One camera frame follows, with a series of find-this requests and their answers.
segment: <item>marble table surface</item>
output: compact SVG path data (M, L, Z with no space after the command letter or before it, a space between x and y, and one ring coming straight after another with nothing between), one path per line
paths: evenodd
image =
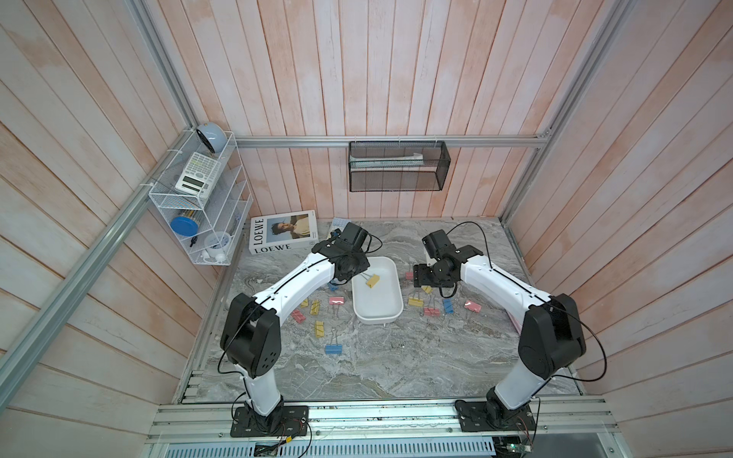
M526 280L519 261L500 223L494 218L475 218L486 232L492 262ZM454 314L444 314L442 299L435 290L428 295L405 279L412 265L425 262L421 239L438 229L446 232L467 221L445 220L354 221L384 242L372 256L387 256L397 265L404 298L404 311L393 323L365 325L353 311L351 284L330 292L318 289L309 299L321 301L317 317L301 309L306 321L298 324L292 317L281 328L282 353L275 365L278 387L287 400L382 399L453 396L484 396L498 383L518 359L519 335L507 313L473 288L462 284L453 298ZM330 221L319 221L320 239L326 238ZM450 235L457 246L471 244L484 251L481 232L466 224ZM278 281L302 262L309 249L251 255L246 249L237 266L227 303L245 292L253 295ZM441 310L439 317L423 316L422 308L407 304L407 296L419 293L425 303ZM344 296L338 311L328 305L330 296ZM466 300L482 305L477 314L463 308ZM234 374L219 375L216 364L221 356L218 346L226 319L227 306L217 317L216 331L207 346L207 363L197 395L188 402L231 402L243 390ZM325 338L316 338L314 323L324 322ZM341 355L326 355L332 329L343 346ZM224 359L222 370L231 370ZM543 394L577 394L572 380L555 379Z

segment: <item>white wire shelf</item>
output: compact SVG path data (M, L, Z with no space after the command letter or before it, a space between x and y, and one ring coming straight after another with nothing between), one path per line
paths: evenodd
M237 246L237 241L242 237L242 229L244 227L244 223L246 222L247 214L249 213L249 209L252 207L253 198L250 196L247 200L240 200L237 201L237 204L234 207L234 211L232 213L232 221L230 224L230 229L234 231L234 234L232 236L232 241L229 243L229 245L226 247L226 259L224 261L217 261L215 258L212 257L206 257L204 256L205 250L197 251L193 254L189 254L188 257L191 258L191 262L194 264L206 264L206 265L230 265L232 264L232 258L234 257L234 249Z
M231 132L226 134L228 142L216 158L223 171L214 183L208 199L200 199L198 195L181 193L175 189L175 183L190 156L194 152L208 154L193 131L183 146L176 150L176 155L150 190L151 200L169 226L180 216L192 221L191 233L195 234L173 233L194 264L229 265L232 262L234 247L242 235L241 226L254 200L242 159L238 152L232 155L236 146L234 136ZM221 259L220 255L220 260L217 260L208 249L222 245L227 237L231 237L231 240L225 248L226 259Z
M222 170L222 175L226 172L227 163L232 157L234 148L237 146L234 134L232 132L225 132L225 134L227 137L226 145L224 145L221 154L216 158L216 161L221 164L220 170ZM157 178L150 190L150 199L156 207L176 210L203 210L208 202L211 202L217 197L217 192L224 193L224 198L226 198L228 190L223 190L220 186L221 176L217 177L217 180L214 180L214 189L211 190L208 199L203 199L201 193L183 193L175 188L178 177L180 177L188 159L194 152L209 156L208 150L201 140L199 140L199 137L191 132L188 139L177 151L173 159L171 159L171 162L163 170L163 173Z

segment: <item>pink wooden wall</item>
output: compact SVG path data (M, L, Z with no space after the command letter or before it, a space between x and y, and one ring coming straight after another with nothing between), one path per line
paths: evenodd
M200 119L238 135L535 134L612 2L148 0ZM456 148L441 192L348 193L343 149L243 150L255 213L498 215L533 150Z
M123 1L0 1L0 355L185 127ZM146 213L0 415L0 455L139 455L216 284Z
M605 345L586 388L635 457L733 453L732 26L730 0L640 1L511 220Z

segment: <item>black mesh basket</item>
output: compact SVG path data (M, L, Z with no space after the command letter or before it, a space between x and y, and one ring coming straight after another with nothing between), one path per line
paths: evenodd
M444 141L352 141L349 191L440 191L451 156Z

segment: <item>calculator display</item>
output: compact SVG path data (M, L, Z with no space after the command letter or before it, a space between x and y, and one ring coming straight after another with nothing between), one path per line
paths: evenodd
M193 178L190 178L190 177L183 177L183 181L193 183L194 185L198 186L199 188L201 188L204 185L204 182L194 180Z

